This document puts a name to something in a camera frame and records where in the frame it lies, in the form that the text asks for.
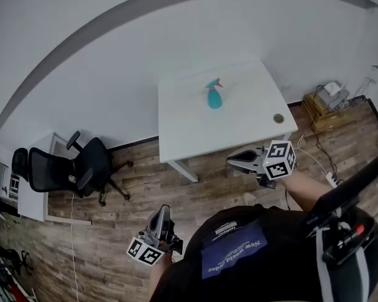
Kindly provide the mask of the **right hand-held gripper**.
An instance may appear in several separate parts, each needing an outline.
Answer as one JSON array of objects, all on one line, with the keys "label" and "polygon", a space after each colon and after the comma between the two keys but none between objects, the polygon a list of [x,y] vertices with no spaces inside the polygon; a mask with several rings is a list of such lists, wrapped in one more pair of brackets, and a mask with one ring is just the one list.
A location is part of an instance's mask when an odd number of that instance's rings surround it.
[{"label": "right hand-held gripper", "polygon": [[[261,165],[255,164],[258,157]],[[291,141],[273,140],[268,148],[250,148],[228,156],[227,165],[244,174],[260,174],[259,185],[275,189],[277,180],[291,176],[296,156]]]}]

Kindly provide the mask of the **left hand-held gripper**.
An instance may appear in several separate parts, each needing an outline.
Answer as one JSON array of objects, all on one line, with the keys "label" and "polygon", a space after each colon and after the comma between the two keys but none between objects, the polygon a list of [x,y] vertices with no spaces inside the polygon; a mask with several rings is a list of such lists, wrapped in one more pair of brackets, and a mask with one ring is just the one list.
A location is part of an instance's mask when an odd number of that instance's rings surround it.
[{"label": "left hand-held gripper", "polygon": [[147,231],[140,231],[128,248],[127,255],[136,262],[153,267],[165,254],[182,254],[183,241],[175,234],[169,234],[170,208],[164,204],[153,214],[147,224]]}]

